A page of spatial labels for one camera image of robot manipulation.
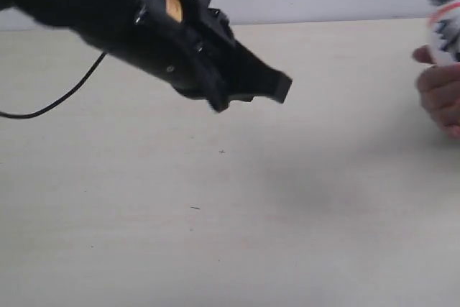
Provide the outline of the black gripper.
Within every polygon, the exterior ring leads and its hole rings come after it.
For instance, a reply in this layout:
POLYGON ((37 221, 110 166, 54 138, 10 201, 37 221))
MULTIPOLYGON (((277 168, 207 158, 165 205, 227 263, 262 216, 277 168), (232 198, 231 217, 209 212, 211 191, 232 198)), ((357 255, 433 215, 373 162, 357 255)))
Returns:
POLYGON ((146 8, 132 26, 132 65, 169 83, 180 95, 204 99, 216 113, 230 101, 265 97, 283 104, 292 78, 236 41, 219 11, 181 21, 146 8))

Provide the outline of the person's open bare hand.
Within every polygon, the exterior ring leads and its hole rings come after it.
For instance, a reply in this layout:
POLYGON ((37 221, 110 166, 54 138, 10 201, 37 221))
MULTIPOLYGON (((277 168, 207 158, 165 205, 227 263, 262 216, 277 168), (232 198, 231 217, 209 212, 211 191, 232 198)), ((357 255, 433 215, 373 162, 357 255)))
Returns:
POLYGON ((427 45, 416 48, 412 58, 429 64, 415 81, 420 105, 441 131, 459 139, 459 63, 436 65, 427 45))

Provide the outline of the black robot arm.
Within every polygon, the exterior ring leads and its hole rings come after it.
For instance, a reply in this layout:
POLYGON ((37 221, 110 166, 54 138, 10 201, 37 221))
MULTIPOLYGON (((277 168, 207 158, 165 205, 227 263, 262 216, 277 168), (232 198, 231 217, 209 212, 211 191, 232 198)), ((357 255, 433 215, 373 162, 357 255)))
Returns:
POLYGON ((48 27, 205 100, 216 112, 232 101, 265 97, 283 103, 292 81, 234 36, 211 0, 1 0, 48 27))

